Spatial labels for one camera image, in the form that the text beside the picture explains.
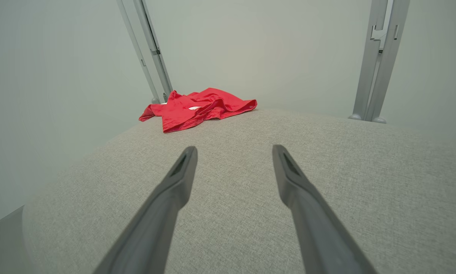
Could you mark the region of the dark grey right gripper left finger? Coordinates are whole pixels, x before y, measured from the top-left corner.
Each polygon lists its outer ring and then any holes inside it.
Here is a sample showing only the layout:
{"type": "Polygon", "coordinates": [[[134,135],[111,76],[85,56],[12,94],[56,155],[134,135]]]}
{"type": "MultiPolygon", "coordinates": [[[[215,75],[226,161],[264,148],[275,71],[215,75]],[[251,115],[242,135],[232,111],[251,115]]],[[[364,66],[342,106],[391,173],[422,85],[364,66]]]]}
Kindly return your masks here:
{"type": "Polygon", "coordinates": [[[107,252],[94,274],[163,274],[178,212],[188,203],[198,163],[187,147],[107,252]]]}

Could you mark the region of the grey metal partition post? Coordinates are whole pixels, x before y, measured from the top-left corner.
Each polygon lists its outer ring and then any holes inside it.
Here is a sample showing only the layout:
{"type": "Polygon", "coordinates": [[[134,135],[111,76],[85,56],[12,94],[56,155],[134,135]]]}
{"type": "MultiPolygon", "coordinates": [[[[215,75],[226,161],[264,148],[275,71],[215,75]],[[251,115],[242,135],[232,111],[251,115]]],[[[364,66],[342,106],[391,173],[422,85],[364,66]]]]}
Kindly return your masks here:
{"type": "Polygon", "coordinates": [[[350,119],[386,123],[386,120],[381,117],[381,110],[410,5],[410,0],[392,0],[391,10],[388,11],[388,1],[372,0],[360,79],[350,119]],[[386,14],[390,14],[390,17],[382,56],[379,58],[381,39],[373,38],[372,35],[375,31],[383,30],[386,14]]]}
{"type": "Polygon", "coordinates": [[[173,90],[146,0],[116,0],[141,69],[152,94],[152,104],[167,104],[173,90]]]}

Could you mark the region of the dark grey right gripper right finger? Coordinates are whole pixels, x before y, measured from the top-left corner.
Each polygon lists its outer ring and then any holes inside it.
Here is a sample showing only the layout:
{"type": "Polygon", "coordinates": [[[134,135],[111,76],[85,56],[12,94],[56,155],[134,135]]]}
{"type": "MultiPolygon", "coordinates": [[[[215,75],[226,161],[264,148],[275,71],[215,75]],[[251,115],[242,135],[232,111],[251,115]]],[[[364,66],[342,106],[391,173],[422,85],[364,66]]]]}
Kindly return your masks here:
{"type": "Polygon", "coordinates": [[[272,157],[278,192],[292,213],[306,274],[376,274],[289,151],[274,145],[272,157]]]}

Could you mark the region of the red t-shirt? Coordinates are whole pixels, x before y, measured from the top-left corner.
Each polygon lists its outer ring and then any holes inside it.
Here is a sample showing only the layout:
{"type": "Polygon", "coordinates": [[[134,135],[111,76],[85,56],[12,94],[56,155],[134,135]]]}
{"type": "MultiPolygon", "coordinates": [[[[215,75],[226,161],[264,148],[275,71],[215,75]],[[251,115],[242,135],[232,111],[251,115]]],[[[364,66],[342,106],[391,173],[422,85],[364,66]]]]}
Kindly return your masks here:
{"type": "Polygon", "coordinates": [[[166,104],[148,105],[139,121],[161,117],[163,133],[177,132],[196,127],[206,120],[226,119],[252,111],[257,104],[256,100],[242,100],[216,88],[188,95],[172,91],[166,104]]]}

